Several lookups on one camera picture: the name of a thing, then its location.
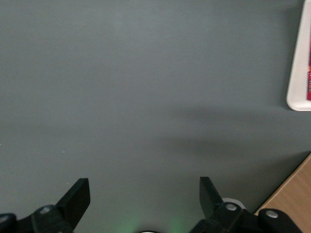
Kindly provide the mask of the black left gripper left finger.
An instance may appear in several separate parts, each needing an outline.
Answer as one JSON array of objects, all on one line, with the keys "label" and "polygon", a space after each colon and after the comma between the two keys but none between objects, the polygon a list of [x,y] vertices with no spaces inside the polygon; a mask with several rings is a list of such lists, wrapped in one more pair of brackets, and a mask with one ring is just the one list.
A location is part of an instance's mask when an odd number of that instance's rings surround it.
[{"label": "black left gripper left finger", "polygon": [[0,215],[2,233],[72,233],[90,204],[89,180],[80,178],[55,204],[45,205],[18,220],[13,213]]}]

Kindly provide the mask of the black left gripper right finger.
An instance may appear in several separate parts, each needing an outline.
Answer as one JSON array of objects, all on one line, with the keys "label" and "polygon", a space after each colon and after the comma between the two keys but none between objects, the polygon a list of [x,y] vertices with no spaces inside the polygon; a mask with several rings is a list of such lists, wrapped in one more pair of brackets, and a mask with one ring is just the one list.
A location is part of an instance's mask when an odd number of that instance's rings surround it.
[{"label": "black left gripper right finger", "polygon": [[262,209],[258,215],[238,204],[223,201],[209,177],[200,177],[199,200],[205,218],[192,233],[300,233],[300,228],[283,211]]}]

